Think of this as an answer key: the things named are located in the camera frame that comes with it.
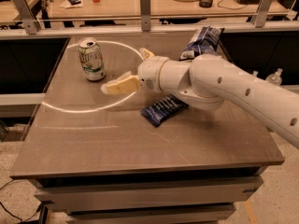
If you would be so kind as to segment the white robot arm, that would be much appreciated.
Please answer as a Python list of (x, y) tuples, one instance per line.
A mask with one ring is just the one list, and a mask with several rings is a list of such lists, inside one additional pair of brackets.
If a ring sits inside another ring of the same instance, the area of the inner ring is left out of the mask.
[(299, 94), (251, 75), (218, 55), (203, 54), (190, 62), (153, 56), (138, 66), (136, 75), (126, 72), (101, 87), (108, 95), (139, 89), (168, 92), (202, 110), (230, 101), (299, 148)]

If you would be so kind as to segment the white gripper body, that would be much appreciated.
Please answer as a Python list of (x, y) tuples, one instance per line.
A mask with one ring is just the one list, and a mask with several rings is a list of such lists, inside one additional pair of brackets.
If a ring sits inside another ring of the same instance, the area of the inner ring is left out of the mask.
[(156, 93), (162, 92), (160, 85), (160, 73), (166, 62), (169, 61), (168, 57), (153, 56), (146, 59), (137, 68), (137, 75), (139, 77), (141, 87), (147, 91)]

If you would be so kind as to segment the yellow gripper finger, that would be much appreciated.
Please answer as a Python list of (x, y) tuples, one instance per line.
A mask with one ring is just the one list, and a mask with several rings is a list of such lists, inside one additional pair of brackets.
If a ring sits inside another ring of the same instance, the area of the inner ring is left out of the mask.
[(145, 48), (140, 48), (139, 52), (144, 60), (147, 60), (154, 56), (154, 54), (150, 50)]
[(133, 75), (131, 71), (125, 72), (120, 77), (110, 80), (101, 86), (101, 92), (106, 95), (118, 95), (132, 93), (141, 88), (138, 75)]

